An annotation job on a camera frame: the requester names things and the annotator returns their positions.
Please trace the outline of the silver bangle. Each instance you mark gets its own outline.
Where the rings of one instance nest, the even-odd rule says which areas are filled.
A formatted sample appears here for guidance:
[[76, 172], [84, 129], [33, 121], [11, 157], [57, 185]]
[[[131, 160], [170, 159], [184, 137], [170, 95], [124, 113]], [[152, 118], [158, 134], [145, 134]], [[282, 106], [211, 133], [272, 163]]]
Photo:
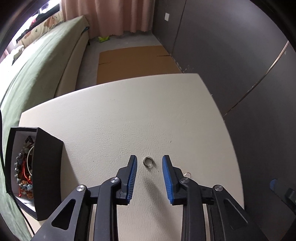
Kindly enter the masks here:
[[34, 152], [34, 147], [32, 146], [28, 153], [27, 153], [27, 170], [29, 172], [29, 175], [32, 176], [33, 175], [33, 152]]

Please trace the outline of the brown cardboard sheet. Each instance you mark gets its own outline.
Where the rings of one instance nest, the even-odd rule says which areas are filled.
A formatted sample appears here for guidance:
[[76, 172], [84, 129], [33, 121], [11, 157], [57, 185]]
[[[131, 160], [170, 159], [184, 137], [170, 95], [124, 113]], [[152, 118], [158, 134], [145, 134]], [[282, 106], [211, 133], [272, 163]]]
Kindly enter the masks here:
[[162, 45], [122, 48], [99, 54], [96, 84], [177, 73], [180, 68]]

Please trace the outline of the dark grey wardrobe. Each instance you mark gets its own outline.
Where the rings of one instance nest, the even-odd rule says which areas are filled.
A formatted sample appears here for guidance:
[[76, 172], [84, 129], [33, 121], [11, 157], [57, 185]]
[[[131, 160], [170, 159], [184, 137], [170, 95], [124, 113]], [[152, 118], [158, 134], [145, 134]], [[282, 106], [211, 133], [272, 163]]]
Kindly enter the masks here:
[[269, 240], [295, 240], [295, 215], [269, 188], [273, 179], [295, 188], [295, 51], [285, 35], [253, 1], [156, 1], [152, 31], [212, 94], [248, 214]]

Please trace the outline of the white butterfly brooch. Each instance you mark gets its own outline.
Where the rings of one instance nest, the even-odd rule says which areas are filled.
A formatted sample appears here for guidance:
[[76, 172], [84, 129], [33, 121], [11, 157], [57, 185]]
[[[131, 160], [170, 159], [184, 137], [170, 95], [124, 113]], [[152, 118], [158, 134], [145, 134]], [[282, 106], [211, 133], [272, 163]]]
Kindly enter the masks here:
[[186, 172], [186, 173], [184, 174], [184, 177], [191, 178], [191, 173], [190, 173], [190, 172]]

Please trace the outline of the green blanket bed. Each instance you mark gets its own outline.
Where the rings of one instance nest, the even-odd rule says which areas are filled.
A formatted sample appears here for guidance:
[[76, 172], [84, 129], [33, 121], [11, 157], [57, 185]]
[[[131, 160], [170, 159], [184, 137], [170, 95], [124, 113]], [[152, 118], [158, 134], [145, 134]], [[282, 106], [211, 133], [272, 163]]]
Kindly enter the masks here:
[[89, 40], [84, 16], [58, 23], [29, 44], [11, 66], [1, 63], [1, 151], [21, 114], [73, 92]]

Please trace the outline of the white wall switch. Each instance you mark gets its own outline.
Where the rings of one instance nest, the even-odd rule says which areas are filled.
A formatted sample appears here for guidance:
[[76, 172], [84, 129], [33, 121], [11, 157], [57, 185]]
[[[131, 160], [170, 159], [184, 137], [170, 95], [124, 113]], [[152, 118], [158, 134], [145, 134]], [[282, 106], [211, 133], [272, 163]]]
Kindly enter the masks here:
[[170, 14], [169, 13], [165, 13], [164, 20], [165, 21], [169, 21], [169, 17], [170, 17]]

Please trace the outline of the black jewelry box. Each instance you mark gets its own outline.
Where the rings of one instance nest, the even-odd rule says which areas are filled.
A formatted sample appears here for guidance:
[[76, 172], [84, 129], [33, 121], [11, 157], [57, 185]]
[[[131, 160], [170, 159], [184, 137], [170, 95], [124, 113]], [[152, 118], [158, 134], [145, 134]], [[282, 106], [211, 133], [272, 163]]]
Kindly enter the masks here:
[[[38, 221], [47, 219], [61, 203], [63, 141], [41, 128], [12, 127], [6, 146], [6, 192]], [[34, 147], [33, 175], [27, 170], [27, 153]]]

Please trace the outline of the floral pillow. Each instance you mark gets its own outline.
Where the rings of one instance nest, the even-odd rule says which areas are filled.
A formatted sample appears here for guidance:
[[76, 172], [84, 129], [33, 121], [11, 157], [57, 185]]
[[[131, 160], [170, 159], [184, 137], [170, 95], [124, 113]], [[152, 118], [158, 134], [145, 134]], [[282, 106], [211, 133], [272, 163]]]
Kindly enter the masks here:
[[59, 11], [55, 14], [48, 17], [46, 20], [41, 22], [39, 25], [34, 27], [28, 33], [26, 33], [23, 37], [16, 41], [18, 46], [23, 45], [25, 48], [32, 44], [35, 40], [39, 39], [45, 33], [49, 32], [56, 25], [62, 23], [64, 21], [63, 12]]

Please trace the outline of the pink curtain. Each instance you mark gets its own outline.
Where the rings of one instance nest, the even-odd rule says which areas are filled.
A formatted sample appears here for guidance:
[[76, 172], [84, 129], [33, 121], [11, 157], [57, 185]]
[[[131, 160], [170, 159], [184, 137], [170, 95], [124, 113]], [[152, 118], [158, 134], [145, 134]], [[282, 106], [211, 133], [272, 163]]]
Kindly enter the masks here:
[[84, 16], [89, 24], [89, 38], [120, 36], [128, 31], [152, 29], [155, 1], [86, 0], [61, 1], [64, 20]]

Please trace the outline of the green yellow floor item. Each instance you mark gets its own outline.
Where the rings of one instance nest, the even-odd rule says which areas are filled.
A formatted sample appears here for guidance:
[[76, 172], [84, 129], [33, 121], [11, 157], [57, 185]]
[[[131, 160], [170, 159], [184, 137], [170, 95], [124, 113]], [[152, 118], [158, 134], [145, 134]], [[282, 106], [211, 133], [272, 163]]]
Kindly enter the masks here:
[[99, 43], [106, 42], [106, 41], [108, 41], [109, 39], [110, 39], [109, 36], [107, 36], [107, 37], [98, 37], [98, 38], [97, 38], [97, 40], [98, 40]]

